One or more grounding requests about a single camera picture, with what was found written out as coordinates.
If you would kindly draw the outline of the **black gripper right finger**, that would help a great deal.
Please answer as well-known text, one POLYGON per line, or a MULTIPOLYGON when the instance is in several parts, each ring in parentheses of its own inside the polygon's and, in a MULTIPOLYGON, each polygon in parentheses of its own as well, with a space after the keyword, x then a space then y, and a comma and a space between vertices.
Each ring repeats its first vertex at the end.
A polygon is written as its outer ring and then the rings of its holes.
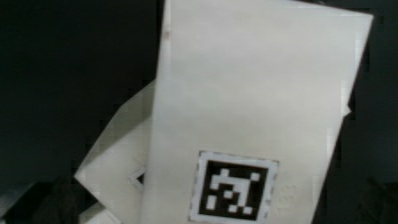
POLYGON ((398 224, 398 182, 367 179, 353 224, 398 224))

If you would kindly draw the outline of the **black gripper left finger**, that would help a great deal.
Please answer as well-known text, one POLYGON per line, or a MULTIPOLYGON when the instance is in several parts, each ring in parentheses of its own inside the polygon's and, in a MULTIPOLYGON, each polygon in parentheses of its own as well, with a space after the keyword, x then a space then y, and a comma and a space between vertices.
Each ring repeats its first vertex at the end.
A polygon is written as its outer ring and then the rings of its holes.
POLYGON ((0 224, 78 224, 78 201, 65 176, 0 191, 0 224))

